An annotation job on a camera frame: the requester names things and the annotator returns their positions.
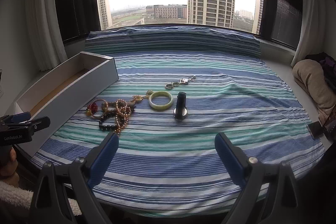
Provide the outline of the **white fleece sleeve forearm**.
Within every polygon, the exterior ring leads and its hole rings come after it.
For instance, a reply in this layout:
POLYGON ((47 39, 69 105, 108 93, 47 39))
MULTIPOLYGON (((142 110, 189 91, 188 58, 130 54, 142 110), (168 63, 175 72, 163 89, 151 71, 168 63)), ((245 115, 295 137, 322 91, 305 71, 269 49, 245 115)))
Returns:
POLYGON ((36 192, 1 181, 1 201, 18 210, 18 214, 27 216, 28 223, 76 223, 76 217, 82 215, 77 201, 68 199, 64 192, 58 197, 56 188, 47 178, 36 192))

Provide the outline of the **person's left hand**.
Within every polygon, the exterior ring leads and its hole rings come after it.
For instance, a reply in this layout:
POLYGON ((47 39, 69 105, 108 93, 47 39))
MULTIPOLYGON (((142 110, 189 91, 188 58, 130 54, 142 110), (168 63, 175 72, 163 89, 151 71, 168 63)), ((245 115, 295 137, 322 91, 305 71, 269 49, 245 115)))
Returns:
POLYGON ((1 179, 12 178, 17 176, 16 169, 18 166, 17 154, 13 148, 9 152, 9 160, 5 166, 1 167, 1 179))

